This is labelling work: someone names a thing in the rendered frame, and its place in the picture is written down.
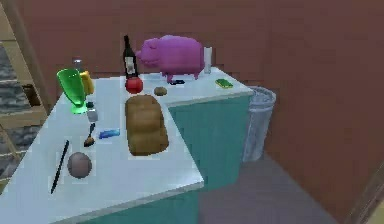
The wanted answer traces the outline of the red apple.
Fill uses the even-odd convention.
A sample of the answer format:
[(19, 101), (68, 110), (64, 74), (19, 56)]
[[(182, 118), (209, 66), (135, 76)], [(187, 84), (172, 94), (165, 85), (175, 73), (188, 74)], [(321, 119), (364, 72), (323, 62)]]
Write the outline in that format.
[(138, 94), (143, 90), (143, 81), (139, 77), (128, 78), (125, 82), (125, 89), (130, 94)]

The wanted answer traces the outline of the white paper towel roll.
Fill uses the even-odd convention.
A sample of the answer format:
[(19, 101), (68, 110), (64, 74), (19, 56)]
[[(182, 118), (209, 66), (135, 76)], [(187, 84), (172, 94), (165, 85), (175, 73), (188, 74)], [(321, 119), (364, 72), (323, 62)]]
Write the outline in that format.
[(204, 63), (204, 73), (210, 74), (212, 66), (212, 47), (204, 47)]

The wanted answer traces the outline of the grey pepper shaker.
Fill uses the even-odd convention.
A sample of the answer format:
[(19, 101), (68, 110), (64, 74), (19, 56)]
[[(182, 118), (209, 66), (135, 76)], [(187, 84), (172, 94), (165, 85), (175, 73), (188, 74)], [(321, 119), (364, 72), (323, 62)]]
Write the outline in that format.
[(91, 123), (96, 122), (98, 120), (98, 113), (97, 113), (96, 108), (94, 107), (94, 103), (93, 102), (87, 102), (86, 107), (87, 107), (88, 120)]

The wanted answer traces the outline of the dark wine bottle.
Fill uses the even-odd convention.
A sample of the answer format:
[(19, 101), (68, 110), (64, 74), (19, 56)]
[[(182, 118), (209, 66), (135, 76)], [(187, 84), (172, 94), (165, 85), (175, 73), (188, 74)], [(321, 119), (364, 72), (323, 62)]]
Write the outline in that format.
[(130, 40), (127, 35), (124, 36), (123, 60), (126, 78), (137, 77), (139, 73), (137, 70), (136, 55), (131, 48)]

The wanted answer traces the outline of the green glass cup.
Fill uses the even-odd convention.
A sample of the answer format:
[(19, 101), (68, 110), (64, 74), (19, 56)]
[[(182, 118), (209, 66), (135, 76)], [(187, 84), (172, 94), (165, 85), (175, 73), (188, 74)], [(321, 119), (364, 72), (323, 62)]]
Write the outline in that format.
[(86, 112), (86, 95), (79, 71), (73, 68), (62, 69), (57, 72), (57, 78), (65, 96), (71, 102), (71, 112), (73, 114)]

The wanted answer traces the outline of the black pencil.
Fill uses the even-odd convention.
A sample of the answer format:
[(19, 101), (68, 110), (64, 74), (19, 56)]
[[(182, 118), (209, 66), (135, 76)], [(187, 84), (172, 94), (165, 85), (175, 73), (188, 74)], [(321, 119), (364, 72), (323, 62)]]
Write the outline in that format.
[(61, 169), (62, 169), (62, 166), (63, 166), (63, 163), (64, 163), (64, 158), (65, 158), (66, 153), (68, 151), (68, 147), (69, 147), (69, 140), (66, 140), (64, 148), (63, 148), (63, 151), (62, 151), (62, 154), (61, 154), (60, 162), (59, 162), (59, 165), (58, 165), (56, 173), (55, 173), (55, 178), (54, 178), (52, 186), (51, 186), (51, 190), (50, 190), (51, 194), (54, 193), (54, 191), (55, 191), (55, 189), (57, 187), (57, 184), (58, 184), (58, 181), (59, 181), (59, 178), (60, 178), (60, 174), (61, 174)]

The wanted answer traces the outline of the teal cabinet with white worktop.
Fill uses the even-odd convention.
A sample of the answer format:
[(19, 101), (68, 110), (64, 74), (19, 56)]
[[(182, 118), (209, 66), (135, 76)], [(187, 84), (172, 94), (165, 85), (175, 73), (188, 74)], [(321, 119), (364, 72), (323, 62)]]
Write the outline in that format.
[[(99, 119), (96, 130), (119, 129), (85, 150), (90, 174), (72, 177), (71, 154), (84, 150), (89, 121), (70, 111), (61, 97), (27, 150), (4, 192), (0, 224), (197, 224), (201, 188), (225, 186), (238, 176), (252, 91), (235, 82), (222, 89), (219, 69), (185, 84), (168, 86), (158, 102), (169, 136), (168, 148), (150, 156), (128, 149), (124, 78), (100, 78), (90, 95)], [(60, 178), (50, 193), (66, 140)]]

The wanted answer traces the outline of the brown bread loaf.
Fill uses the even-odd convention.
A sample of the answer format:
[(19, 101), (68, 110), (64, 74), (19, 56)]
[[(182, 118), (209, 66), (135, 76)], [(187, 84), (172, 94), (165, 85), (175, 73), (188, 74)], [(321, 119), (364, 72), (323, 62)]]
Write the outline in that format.
[(151, 95), (130, 97), (125, 103), (129, 151), (133, 156), (149, 156), (169, 146), (164, 116), (158, 101)]

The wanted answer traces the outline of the blue dish sponge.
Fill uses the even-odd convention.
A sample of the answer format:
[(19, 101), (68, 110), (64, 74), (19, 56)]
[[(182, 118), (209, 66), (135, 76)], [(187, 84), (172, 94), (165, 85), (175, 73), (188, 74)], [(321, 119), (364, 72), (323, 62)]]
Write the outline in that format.
[(100, 139), (106, 139), (110, 137), (115, 137), (120, 135), (120, 130), (119, 129), (111, 129), (111, 130), (105, 130), (99, 133), (99, 138)]

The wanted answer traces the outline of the green yellow sponge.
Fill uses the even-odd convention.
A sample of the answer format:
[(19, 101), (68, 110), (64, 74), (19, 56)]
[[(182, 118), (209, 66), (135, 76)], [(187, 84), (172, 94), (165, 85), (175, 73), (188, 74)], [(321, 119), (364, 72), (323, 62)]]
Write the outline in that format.
[(232, 88), (233, 87), (233, 84), (230, 83), (228, 80), (226, 79), (217, 79), (215, 81), (215, 83), (221, 87), (221, 88), (224, 88), (224, 89), (228, 89), (228, 88)]

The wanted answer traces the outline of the pink piggy bank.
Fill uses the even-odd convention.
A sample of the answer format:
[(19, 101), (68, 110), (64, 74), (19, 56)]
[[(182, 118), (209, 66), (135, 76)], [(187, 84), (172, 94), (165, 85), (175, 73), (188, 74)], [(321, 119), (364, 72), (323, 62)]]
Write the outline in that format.
[(190, 37), (165, 35), (147, 39), (135, 54), (145, 67), (158, 68), (168, 83), (175, 75), (192, 74), (197, 79), (204, 68), (203, 46)]

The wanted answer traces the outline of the wooden window frame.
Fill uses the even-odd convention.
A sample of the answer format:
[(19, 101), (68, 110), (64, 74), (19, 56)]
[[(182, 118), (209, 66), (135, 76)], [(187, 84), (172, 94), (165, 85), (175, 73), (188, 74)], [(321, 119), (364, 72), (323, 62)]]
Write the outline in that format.
[(0, 194), (49, 115), (44, 87), (14, 0), (0, 0)]

